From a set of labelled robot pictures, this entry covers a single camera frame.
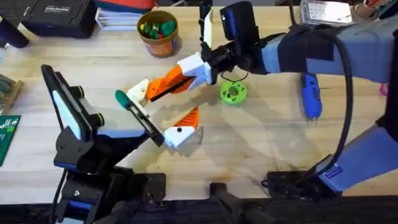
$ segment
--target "brown pot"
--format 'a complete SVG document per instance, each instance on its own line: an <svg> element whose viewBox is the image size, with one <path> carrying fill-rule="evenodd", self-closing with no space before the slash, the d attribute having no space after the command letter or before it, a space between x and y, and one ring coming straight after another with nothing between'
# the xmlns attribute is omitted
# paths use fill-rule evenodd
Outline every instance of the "brown pot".
<svg viewBox="0 0 398 224"><path fill-rule="evenodd" d="M141 24L147 22L148 24L152 24L153 22L157 22L162 24L169 20L173 20L176 24L175 31L172 35L165 37L163 39L150 39L145 37L141 33L140 26ZM145 47L153 56L156 57L167 57L170 56L175 48L177 47L177 37L178 37L178 22L177 19L170 13L165 11L151 11L145 13L141 18L138 20L137 23L137 30L139 33L139 37L144 41Z"/></svg>

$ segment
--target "wooden table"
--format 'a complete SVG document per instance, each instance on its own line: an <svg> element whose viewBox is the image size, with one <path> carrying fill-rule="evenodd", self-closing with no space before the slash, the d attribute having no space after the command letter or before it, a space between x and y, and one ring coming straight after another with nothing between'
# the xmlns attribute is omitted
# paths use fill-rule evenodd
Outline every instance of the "wooden table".
<svg viewBox="0 0 398 224"><path fill-rule="evenodd" d="M179 22L182 48L173 57L149 55L136 32L100 32L89 40L39 38L29 35L30 47L9 47L0 73L25 82L12 114L22 120L0 168L0 203L49 203L61 175L53 165L60 132L40 66L53 66L71 85L81 85L93 106L120 108L114 91L128 89L147 77L164 76L175 63L200 50L197 7L163 7ZM214 46L225 44L219 8L215 8ZM287 31L287 7L256 7L261 36ZM245 73L236 69L232 78ZM168 95L149 105L160 126L198 105L200 133L183 149L158 148L147 141L120 164L136 172L164 172L166 199L208 197L208 184L222 181L238 197L266 197L259 181L270 170L305 170L336 149L345 112L344 78L319 75L323 112L318 124L307 122L300 99L299 76L293 73L250 75L244 83L244 103L220 101L218 85ZM354 80L354 116L349 139L370 127L383 114L386 99L379 85ZM398 172L363 182L345 195L398 193Z"/></svg>

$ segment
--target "cup of colored balls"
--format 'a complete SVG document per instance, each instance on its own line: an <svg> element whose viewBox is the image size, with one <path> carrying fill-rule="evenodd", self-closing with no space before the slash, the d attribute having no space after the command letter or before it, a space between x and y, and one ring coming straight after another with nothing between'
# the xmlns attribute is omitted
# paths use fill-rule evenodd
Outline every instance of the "cup of colored balls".
<svg viewBox="0 0 398 224"><path fill-rule="evenodd" d="M177 48L177 19L165 11L151 11L144 14L137 23L140 38L150 54L168 57Z"/></svg>

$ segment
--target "black box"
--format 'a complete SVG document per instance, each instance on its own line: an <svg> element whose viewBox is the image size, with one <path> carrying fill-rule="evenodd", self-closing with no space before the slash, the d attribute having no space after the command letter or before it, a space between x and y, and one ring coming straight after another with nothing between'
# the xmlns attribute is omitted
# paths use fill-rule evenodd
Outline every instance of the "black box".
<svg viewBox="0 0 398 224"><path fill-rule="evenodd" d="M31 0L22 24L39 36L89 38L95 26L91 0Z"/></svg>

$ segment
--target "green circuit board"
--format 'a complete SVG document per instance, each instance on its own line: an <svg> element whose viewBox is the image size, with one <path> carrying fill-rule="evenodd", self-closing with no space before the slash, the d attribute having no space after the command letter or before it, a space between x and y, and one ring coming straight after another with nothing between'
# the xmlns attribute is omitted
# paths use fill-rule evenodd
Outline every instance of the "green circuit board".
<svg viewBox="0 0 398 224"><path fill-rule="evenodd" d="M0 166L6 158L7 150L11 144L12 137L21 116L0 115Z"/></svg>

